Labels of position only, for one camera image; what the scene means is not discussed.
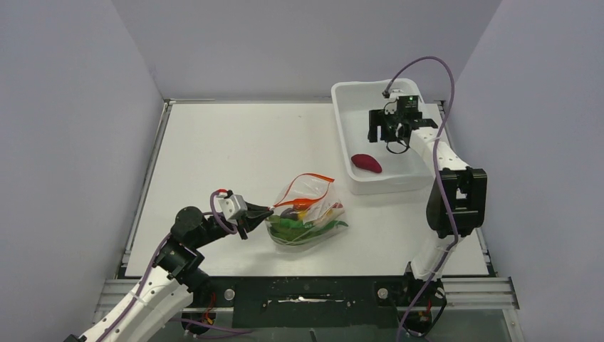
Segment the green chili pepper toy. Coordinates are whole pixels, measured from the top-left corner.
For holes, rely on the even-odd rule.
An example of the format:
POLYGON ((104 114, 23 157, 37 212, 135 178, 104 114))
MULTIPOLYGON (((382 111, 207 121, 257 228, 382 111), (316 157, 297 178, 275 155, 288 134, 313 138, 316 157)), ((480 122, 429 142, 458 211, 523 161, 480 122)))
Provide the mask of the green chili pepper toy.
POLYGON ((310 224, 306 225, 299 233, 296 233, 294 238, 310 239, 311 237, 317 237, 341 227, 349 227, 349 225, 347 222, 342 220, 333 220, 322 227, 310 224))

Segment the orange carrot toy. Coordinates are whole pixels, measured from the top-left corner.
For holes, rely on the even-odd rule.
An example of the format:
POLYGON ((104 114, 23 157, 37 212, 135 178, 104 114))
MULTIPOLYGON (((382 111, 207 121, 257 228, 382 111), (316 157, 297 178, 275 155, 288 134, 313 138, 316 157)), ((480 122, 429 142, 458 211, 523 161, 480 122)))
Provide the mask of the orange carrot toy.
POLYGON ((304 211, 317 202, 319 202, 319 199, 297 198, 291 201, 291 206, 296 211, 304 211))

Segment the clear orange zip bag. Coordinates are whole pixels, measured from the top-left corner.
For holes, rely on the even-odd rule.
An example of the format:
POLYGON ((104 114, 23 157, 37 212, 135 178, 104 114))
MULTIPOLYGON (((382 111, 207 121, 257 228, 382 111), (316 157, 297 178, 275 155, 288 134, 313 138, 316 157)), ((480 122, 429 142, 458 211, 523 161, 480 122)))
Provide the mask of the clear orange zip bag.
POLYGON ((299 174, 277 196, 265 224, 271 240, 288 249, 304 249, 344 232, 346 210, 335 179, 312 172, 299 174))

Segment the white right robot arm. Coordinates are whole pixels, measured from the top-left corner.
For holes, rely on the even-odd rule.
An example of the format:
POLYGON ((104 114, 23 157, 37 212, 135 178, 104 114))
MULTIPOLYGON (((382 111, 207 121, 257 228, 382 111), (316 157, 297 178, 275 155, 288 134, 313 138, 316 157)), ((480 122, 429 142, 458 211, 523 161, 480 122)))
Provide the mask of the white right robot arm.
POLYGON ((487 174, 453 151, 444 134, 444 123, 424 118, 417 95, 390 94, 381 109, 370 110, 368 141, 397 143, 405 151, 415 151, 434 175, 426 206, 432 234, 410 262, 413 277, 400 285, 402 298, 418 304, 429 294, 427 282, 441 277, 457 245, 483 225, 487 174))

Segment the purple sweet potato toy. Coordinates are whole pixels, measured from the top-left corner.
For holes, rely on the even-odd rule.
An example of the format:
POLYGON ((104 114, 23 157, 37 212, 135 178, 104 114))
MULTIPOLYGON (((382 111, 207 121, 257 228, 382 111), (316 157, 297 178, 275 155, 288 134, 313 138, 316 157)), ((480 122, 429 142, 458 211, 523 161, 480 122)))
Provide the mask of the purple sweet potato toy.
POLYGON ((352 164, 364 171, 372 172, 375 174, 382 173, 381 164, 371 155, 368 154, 355 154, 350 158, 352 164))

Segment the yellow corn toy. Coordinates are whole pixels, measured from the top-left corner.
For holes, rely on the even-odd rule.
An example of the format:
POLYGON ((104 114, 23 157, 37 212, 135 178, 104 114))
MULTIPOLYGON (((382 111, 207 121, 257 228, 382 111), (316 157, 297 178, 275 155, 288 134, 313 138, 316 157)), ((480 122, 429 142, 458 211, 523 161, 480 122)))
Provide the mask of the yellow corn toy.
POLYGON ((310 224, 317 227, 324 226, 341 216, 342 213, 344 213, 342 209, 329 209, 323 213, 308 211, 305 216, 301 218, 301 221, 304 224, 310 224))

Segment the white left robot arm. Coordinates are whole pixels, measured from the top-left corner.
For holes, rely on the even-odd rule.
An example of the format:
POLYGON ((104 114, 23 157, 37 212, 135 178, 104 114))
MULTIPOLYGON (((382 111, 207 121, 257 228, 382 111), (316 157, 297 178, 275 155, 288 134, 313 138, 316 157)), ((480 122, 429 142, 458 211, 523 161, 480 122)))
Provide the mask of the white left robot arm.
POLYGON ((234 229, 247 239, 274 211, 236 197, 226 199, 221 212, 203 213, 185 207, 170 233, 160 242, 142 278, 99 322, 67 341, 148 341, 171 318, 210 287, 200 265, 199 248, 228 236, 234 229))

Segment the green leafy vegetable toy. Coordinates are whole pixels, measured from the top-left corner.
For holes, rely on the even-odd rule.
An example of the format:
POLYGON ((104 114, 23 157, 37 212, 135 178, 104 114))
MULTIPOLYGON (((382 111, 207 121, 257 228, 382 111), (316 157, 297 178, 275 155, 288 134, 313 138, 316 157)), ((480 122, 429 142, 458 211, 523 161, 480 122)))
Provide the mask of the green leafy vegetable toy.
POLYGON ((301 244, 310 234, 314 225, 301 220, 287 219, 272 215, 265 220, 268 233, 276 243, 283 245, 301 244))

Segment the brown mushroom toy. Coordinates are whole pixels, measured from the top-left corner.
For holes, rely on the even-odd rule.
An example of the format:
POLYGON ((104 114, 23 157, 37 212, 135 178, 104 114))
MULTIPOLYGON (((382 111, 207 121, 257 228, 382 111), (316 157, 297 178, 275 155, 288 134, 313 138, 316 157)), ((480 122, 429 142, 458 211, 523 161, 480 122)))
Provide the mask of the brown mushroom toy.
POLYGON ((280 218, 282 219, 290 219, 293 221, 299 220, 299 212, 294 210, 293 208, 287 208, 282 213, 280 213, 280 218))

